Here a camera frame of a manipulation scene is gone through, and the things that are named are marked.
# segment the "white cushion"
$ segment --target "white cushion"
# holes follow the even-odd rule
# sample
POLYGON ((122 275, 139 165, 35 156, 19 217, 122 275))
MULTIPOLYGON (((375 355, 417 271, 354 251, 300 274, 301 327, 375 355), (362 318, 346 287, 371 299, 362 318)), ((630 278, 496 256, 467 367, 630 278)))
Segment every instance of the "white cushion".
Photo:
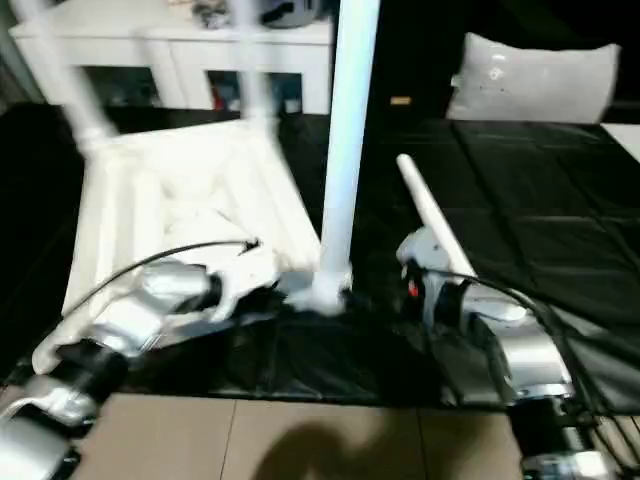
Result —
POLYGON ((615 87, 619 47, 523 50, 468 33, 448 118, 595 123, 615 87))

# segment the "black tablecloth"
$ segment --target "black tablecloth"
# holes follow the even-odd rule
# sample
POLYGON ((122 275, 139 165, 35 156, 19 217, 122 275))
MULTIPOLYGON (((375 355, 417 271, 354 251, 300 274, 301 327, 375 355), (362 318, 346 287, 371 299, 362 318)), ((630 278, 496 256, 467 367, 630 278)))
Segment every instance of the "black tablecloth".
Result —
MULTIPOLYGON (((110 111, 123 132, 223 120, 213 112, 110 111)), ((640 413, 640 164, 595 126, 431 121, 369 132, 352 261, 363 306, 277 320, 154 352, 126 391, 350 404, 436 405, 442 380, 419 328, 398 315, 395 250, 420 226, 396 170, 412 155, 480 275, 557 299, 571 343, 620 413, 640 413)), ((322 219, 328 119, 287 118, 280 141, 309 215, 322 219)), ((71 262, 82 159, 56 110, 0 118, 6 264, 0 374, 56 322, 71 262)), ((459 370, 462 406, 498 406, 483 359, 459 370)))

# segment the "white rod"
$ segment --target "white rod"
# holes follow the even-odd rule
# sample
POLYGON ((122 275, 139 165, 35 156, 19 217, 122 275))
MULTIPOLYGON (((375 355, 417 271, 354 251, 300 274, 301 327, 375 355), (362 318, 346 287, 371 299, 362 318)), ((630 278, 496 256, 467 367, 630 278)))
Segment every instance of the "white rod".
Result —
POLYGON ((273 104, 270 100, 265 73, 258 71, 260 62, 267 58, 264 45, 256 42, 260 31, 258 11, 254 0, 232 0, 229 2, 235 28, 238 32, 240 47, 240 72, 238 80, 243 100, 242 116, 264 120, 273 116, 273 104))
POLYGON ((431 194, 431 190, 425 183, 420 171, 413 159, 406 154, 398 155, 396 159, 402 177, 404 178, 411 197, 416 205, 422 223, 431 227, 438 242, 449 256, 450 268, 455 273, 476 276, 467 255, 462 250, 458 239, 451 230, 449 223, 440 210, 438 203, 431 194))
POLYGON ((349 251, 380 0, 343 0, 329 134, 319 274, 349 270, 349 251))
POLYGON ((69 66, 57 38, 49 25, 45 0, 13 0, 13 8, 21 21, 30 22, 34 41, 48 82, 62 93, 64 111, 80 146, 93 140, 102 141, 113 129, 98 107, 98 99, 79 69, 69 66))

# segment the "floor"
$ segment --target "floor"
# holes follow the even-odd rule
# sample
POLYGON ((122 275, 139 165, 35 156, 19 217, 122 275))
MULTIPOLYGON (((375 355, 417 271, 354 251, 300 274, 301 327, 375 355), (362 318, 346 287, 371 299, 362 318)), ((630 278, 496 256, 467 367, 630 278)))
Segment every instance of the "floor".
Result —
POLYGON ((74 480, 516 480, 501 415, 118 395, 74 480))

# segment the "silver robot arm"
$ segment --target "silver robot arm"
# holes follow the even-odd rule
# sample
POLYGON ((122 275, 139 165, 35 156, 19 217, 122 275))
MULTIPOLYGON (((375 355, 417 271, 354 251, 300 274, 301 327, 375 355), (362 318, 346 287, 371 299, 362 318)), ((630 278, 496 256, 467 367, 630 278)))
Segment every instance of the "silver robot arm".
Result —
POLYGON ((420 309, 430 341, 456 332, 486 355, 520 447, 523 478, 616 478, 613 463, 595 449, 590 426, 575 408, 576 392, 567 365, 534 312, 496 289, 447 282, 412 265, 405 268, 405 278, 410 291, 417 292, 419 284, 422 298, 430 299, 420 309))
POLYGON ((74 440, 86 435, 130 367, 162 338, 168 317, 219 300, 216 277, 199 266, 167 260, 145 267, 78 343, 58 349, 60 363, 49 374, 3 399, 0 478, 70 478, 80 462, 74 440))

